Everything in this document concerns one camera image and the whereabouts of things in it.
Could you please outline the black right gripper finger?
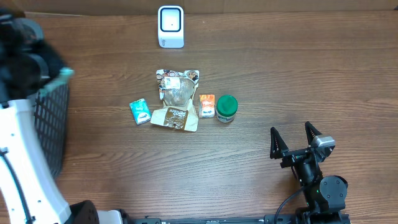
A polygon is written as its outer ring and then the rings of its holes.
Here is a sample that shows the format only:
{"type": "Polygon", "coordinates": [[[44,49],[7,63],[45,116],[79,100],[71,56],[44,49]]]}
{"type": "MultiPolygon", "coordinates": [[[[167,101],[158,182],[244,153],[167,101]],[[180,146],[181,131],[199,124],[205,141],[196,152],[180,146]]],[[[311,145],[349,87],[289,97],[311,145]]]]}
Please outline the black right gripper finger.
{"type": "Polygon", "coordinates": [[[272,127],[271,130],[271,148],[270,148],[270,158],[271,159],[281,159],[284,157],[285,153],[289,151],[286,143],[280,136],[278,130],[272,127]]]}
{"type": "Polygon", "coordinates": [[[305,123],[305,131],[306,131],[306,135],[307,135],[307,141],[308,141],[308,145],[312,144],[312,141],[314,140],[315,136],[319,136],[322,135],[321,132],[319,132],[319,130],[317,130],[312,124],[311,122],[307,121],[305,123]]]}

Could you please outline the green lid jar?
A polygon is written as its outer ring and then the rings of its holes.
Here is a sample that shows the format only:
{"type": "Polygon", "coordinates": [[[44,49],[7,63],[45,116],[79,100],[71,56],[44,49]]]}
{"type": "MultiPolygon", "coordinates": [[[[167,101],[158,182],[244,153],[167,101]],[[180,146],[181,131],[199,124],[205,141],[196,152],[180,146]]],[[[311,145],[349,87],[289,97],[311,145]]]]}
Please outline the green lid jar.
{"type": "Polygon", "coordinates": [[[237,110],[237,99],[232,95],[223,95],[216,104],[216,117],[222,123],[229,123],[234,119],[237,110]]]}

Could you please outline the orange snack packet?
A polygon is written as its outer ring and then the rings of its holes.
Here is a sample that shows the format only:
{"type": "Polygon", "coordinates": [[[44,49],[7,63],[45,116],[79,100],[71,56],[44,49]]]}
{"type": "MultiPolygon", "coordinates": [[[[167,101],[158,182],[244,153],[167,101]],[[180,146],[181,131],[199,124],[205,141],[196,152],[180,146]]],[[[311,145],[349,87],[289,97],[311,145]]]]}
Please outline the orange snack packet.
{"type": "Polygon", "coordinates": [[[215,95],[199,96],[199,117],[212,118],[215,115],[215,95]]]}

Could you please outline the clear brown bread bag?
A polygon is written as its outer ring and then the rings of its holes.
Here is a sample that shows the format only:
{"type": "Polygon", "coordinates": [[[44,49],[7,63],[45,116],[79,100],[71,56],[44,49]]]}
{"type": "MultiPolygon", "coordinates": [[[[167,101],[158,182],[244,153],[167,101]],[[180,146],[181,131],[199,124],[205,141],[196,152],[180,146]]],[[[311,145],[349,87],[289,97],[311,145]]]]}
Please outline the clear brown bread bag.
{"type": "Polygon", "coordinates": [[[150,123],[195,132],[198,127],[198,115],[193,100],[199,78],[198,70],[177,72],[160,69],[156,71],[159,98],[163,108],[154,110],[150,123]]]}

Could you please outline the teal tissue packet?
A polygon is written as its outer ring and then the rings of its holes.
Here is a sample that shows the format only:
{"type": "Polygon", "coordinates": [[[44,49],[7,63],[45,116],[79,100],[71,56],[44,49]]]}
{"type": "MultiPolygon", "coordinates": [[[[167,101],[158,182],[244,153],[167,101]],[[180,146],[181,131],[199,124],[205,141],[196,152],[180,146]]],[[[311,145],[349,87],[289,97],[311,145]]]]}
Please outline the teal tissue packet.
{"type": "Polygon", "coordinates": [[[137,125],[150,121],[151,113],[145,99],[141,98],[139,100],[133,101],[129,104],[129,106],[137,125]]]}

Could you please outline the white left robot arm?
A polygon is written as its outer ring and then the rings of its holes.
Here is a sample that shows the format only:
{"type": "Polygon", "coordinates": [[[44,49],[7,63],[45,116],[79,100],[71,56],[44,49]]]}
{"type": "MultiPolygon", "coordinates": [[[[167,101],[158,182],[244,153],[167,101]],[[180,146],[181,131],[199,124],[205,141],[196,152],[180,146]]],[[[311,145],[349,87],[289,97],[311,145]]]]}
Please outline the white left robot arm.
{"type": "Polygon", "coordinates": [[[1,9],[1,192],[11,223],[117,223],[119,210],[70,205],[50,173],[29,97],[68,83],[74,71],[34,21],[1,9]]]}

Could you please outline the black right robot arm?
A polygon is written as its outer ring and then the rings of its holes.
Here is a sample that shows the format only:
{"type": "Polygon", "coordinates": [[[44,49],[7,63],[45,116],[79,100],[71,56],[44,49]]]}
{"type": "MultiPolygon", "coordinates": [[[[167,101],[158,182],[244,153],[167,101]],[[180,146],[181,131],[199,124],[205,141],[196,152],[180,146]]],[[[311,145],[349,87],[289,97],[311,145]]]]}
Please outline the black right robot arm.
{"type": "Polygon", "coordinates": [[[348,215],[342,214],[346,208],[345,198],[348,193],[348,182],[341,176],[323,176],[320,163],[330,156],[336,143],[326,134],[322,134],[309,121],[305,123],[308,146],[291,151],[278,130],[270,129],[270,158],[281,159],[281,168],[291,168],[300,188],[285,199],[273,215],[266,215],[266,223],[310,223],[310,224],[344,224],[350,223],[348,215]],[[296,209],[294,214],[281,215],[283,207],[303,194],[306,207],[296,209]]]}

